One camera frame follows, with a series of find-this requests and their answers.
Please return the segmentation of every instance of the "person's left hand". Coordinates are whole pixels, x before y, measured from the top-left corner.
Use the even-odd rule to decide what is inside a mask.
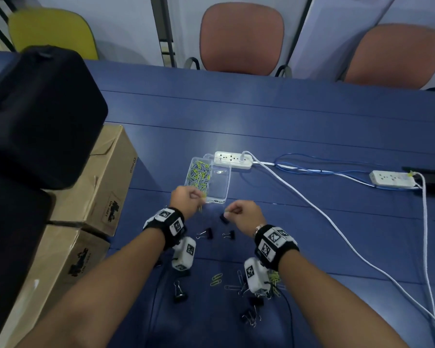
[[[205,203],[204,193],[192,186],[179,186],[171,193],[169,206],[179,209],[187,220]]]

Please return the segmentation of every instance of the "blue table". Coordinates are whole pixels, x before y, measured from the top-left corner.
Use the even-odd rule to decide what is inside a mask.
[[[0,53],[0,69],[11,59]],[[140,232],[145,219],[167,204],[170,191],[184,182],[190,160],[215,151],[249,150],[262,161],[285,152],[330,159],[366,160],[399,171],[402,166],[435,169],[435,93],[359,87],[250,75],[168,69],[88,61],[109,106],[107,122],[122,123],[139,163],[111,239],[110,254]],[[350,165],[296,160],[312,168]],[[371,169],[355,166],[355,169]],[[399,280],[427,304],[422,272],[422,199],[412,192],[383,191],[337,176],[278,172],[322,208],[369,261]],[[430,325],[381,274],[356,257],[330,224],[261,167],[232,172],[228,203],[255,200],[266,218],[291,233],[303,254],[351,288],[382,315],[411,347],[435,347]],[[429,277],[435,296],[435,198],[429,198]],[[223,205],[207,205],[188,222],[189,235],[212,227],[217,237],[197,241],[191,276],[184,278],[189,299],[172,303],[176,271],[161,281],[148,323],[161,268],[112,339],[112,347],[256,347],[290,345],[290,320],[283,298],[267,302],[260,329],[238,322],[247,305],[210,278],[237,284],[237,269],[252,256],[250,239],[219,235],[232,229],[218,215]],[[168,254],[165,254],[168,265]],[[289,298],[298,347],[318,343]]]

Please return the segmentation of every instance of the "black bag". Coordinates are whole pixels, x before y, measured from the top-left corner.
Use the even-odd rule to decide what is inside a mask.
[[[38,188],[73,185],[107,114],[77,52],[28,47],[0,73],[0,172]]]
[[[51,204],[44,191],[0,175],[0,331],[26,279]]]

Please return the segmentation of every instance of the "electrical outlet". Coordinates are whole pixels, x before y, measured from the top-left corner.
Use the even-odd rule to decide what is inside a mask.
[[[406,172],[372,171],[369,176],[373,184],[382,187],[412,188],[416,181]]]
[[[214,153],[214,163],[216,165],[225,163],[231,165],[232,168],[249,170],[253,166],[253,158],[251,155],[245,154],[244,160],[240,161],[240,156],[242,156],[242,154],[239,152],[216,151]]]

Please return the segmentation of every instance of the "wrist strap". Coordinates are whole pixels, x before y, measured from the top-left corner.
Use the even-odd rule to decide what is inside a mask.
[[[278,271],[279,261],[287,251],[300,251],[290,234],[273,225],[261,227],[255,234],[255,243],[255,255],[264,267],[275,271]]]
[[[166,241],[164,250],[179,244],[180,240],[187,232],[184,225],[184,215],[175,207],[166,207],[159,210],[154,216],[150,217],[144,224],[145,228],[159,228]]]

